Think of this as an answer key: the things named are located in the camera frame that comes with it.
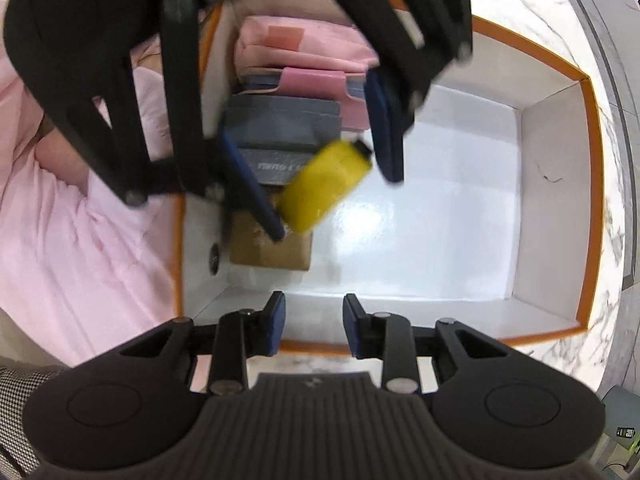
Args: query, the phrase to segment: yellow object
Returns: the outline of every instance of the yellow object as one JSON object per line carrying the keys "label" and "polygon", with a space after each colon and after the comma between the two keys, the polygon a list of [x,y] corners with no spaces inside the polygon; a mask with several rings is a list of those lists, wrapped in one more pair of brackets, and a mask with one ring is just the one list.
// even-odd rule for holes
{"label": "yellow object", "polygon": [[350,142],[335,140],[285,187],[278,210],[290,229],[303,234],[349,194],[371,169],[371,161]]}

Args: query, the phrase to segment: marble table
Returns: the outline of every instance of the marble table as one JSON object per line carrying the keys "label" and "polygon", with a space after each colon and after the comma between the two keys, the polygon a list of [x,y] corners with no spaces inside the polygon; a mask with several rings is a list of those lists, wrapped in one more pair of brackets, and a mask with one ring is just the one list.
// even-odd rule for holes
{"label": "marble table", "polygon": [[[587,73],[593,82],[604,149],[605,226],[600,272],[588,332],[560,340],[518,348],[585,383],[594,391],[600,386],[611,346],[623,277],[625,213],[620,152],[606,90],[587,37],[569,0],[471,0],[472,12],[509,28],[548,48]],[[436,389],[430,360],[420,359],[425,391]],[[376,362],[356,362],[344,356],[281,354],[270,361],[254,359],[249,374],[258,371],[339,372],[368,370],[380,380]]]}

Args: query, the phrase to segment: pink fabric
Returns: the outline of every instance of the pink fabric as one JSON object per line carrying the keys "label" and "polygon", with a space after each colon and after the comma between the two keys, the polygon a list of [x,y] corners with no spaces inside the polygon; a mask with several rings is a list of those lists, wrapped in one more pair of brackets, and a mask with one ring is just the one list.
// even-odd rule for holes
{"label": "pink fabric", "polygon": [[[162,77],[138,68],[134,80],[150,152],[166,155]],[[175,199],[131,210],[92,172],[87,196],[61,182],[34,156],[42,115],[2,42],[0,308],[46,351],[77,365],[173,316]]]}
{"label": "pink fabric", "polygon": [[250,67],[366,72],[378,57],[355,28],[335,23],[249,16],[236,43],[236,72]]}
{"label": "pink fabric", "polygon": [[364,99],[347,93],[347,77],[335,70],[311,70],[293,68],[282,70],[280,83],[273,90],[247,90],[243,94],[274,94],[288,97],[328,99],[340,103],[340,118],[345,130],[369,129],[369,113]]}

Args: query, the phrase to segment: pink shirt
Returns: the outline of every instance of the pink shirt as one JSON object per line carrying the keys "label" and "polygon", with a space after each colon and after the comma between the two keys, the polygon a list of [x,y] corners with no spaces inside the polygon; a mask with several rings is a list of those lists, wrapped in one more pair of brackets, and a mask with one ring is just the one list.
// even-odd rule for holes
{"label": "pink shirt", "polygon": [[[162,76],[137,68],[134,80],[150,154],[165,156]],[[77,365],[174,316],[177,199],[154,197],[133,210],[92,172],[87,196],[59,181],[34,156],[42,117],[2,42],[0,308],[50,354]]]}

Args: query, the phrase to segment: brown box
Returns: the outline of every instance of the brown box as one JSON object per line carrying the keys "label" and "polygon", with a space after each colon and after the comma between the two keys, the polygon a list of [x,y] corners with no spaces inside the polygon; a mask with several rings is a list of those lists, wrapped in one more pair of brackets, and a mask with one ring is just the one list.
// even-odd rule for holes
{"label": "brown box", "polygon": [[313,233],[287,231],[274,243],[248,211],[235,211],[231,219],[231,263],[274,269],[309,270]]}

